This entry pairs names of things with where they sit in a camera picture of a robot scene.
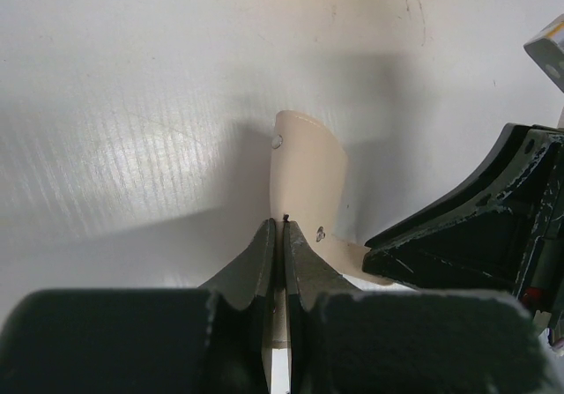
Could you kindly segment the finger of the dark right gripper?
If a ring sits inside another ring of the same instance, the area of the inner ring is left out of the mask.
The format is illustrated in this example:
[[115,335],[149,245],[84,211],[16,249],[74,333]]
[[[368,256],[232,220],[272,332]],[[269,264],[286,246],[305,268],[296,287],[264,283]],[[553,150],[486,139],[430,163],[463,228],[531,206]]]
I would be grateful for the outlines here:
[[546,241],[563,238],[563,132],[509,123],[452,191],[367,241],[361,269],[413,288],[531,286]]

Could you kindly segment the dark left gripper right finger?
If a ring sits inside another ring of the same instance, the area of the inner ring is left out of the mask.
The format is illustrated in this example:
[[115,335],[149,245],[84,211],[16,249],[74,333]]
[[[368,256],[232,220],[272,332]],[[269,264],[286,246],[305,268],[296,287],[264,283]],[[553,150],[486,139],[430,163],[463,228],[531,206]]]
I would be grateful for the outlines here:
[[554,366],[511,296],[362,291],[293,221],[283,254],[291,392],[554,392]]

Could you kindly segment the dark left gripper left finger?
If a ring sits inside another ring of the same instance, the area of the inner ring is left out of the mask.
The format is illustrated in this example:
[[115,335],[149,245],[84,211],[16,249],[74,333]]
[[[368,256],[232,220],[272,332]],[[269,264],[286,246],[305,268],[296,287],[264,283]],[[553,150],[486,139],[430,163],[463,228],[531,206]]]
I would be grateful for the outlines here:
[[1,331],[4,393],[267,393],[276,225],[197,288],[46,289]]

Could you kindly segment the beige card holder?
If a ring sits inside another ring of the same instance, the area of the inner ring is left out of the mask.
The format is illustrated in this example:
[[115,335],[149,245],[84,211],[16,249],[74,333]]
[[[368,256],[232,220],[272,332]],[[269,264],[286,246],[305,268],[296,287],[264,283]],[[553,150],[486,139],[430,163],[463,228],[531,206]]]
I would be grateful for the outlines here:
[[331,131],[301,112],[281,111],[276,115],[271,147],[270,209],[277,228],[272,346],[289,349],[289,285],[283,251],[285,220],[298,224],[310,247],[339,276],[379,286],[387,286],[389,281],[361,270],[367,248],[332,234],[345,185],[347,155]]

